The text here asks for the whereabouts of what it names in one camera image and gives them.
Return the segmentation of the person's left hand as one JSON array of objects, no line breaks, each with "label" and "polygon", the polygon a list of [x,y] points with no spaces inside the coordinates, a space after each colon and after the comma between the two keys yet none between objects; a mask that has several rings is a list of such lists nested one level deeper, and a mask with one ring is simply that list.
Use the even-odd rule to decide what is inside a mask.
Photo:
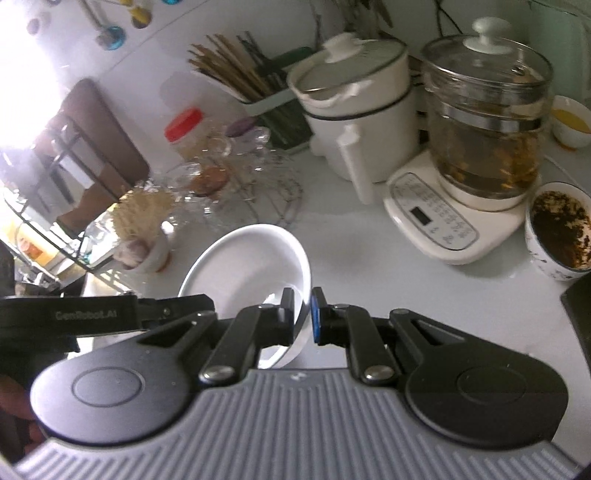
[{"label": "person's left hand", "polygon": [[45,441],[31,409],[28,392],[1,375],[1,454],[15,463]]}]

